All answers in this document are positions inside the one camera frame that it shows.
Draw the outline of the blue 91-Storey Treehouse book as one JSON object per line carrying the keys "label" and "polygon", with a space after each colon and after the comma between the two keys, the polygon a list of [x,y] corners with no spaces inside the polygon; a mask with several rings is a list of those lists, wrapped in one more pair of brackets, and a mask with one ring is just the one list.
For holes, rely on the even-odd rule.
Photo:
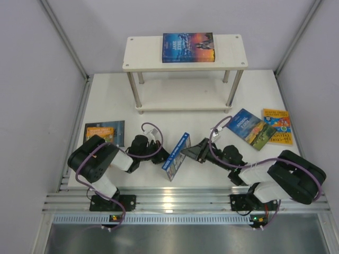
{"label": "blue 91-Storey Treehouse book", "polygon": [[186,155],[182,153],[184,149],[191,147],[190,135],[185,132],[180,138],[179,142],[173,149],[173,151],[169,154],[168,158],[162,165],[162,170],[164,170],[167,174],[167,177],[170,181],[172,181],[177,174],[181,164],[183,163]]}

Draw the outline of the Jane Eyre book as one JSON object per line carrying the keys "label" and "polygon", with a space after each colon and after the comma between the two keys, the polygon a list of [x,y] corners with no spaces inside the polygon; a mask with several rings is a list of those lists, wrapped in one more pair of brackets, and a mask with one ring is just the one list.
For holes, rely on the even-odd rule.
{"label": "Jane Eyre book", "polygon": [[164,33],[162,63],[215,62],[213,33]]}

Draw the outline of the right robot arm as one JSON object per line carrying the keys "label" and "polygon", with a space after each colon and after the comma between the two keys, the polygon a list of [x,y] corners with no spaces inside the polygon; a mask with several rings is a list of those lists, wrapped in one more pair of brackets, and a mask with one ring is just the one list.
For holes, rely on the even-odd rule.
{"label": "right robot arm", "polygon": [[237,186],[248,186],[246,194],[235,199],[233,210],[275,208],[274,201],[291,199],[309,205],[322,193],[326,173],[290,150],[276,158],[248,165],[234,145],[223,149],[205,138],[181,153],[199,163],[206,161],[229,171],[228,178]]}

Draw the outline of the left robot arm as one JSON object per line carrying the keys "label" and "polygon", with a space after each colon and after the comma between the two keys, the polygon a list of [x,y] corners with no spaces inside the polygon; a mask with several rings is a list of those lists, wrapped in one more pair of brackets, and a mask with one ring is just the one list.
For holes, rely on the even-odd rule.
{"label": "left robot arm", "polygon": [[135,136],[126,152],[94,135],[69,156],[67,165],[77,176],[86,179],[85,182],[81,181],[82,184],[109,201],[118,200],[120,195],[119,189],[109,178],[111,168],[130,174],[142,161],[150,160],[158,165],[165,162],[169,156],[159,140],[149,140],[145,135]]}

